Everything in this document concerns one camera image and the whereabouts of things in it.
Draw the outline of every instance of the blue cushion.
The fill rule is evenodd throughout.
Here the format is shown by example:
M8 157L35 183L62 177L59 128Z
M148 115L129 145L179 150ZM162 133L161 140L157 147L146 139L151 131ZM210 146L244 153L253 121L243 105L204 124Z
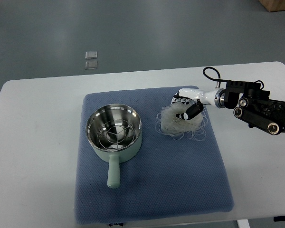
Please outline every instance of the blue cushion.
M156 132L156 115L182 87L112 91L84 98L78 149L75 218L78 224L116 223L231 211L234 202L211 127L204 141ZM108 104L132 107L142 120L142 146L120 164L121 186L107 187L108 163L86 138L86 122Z

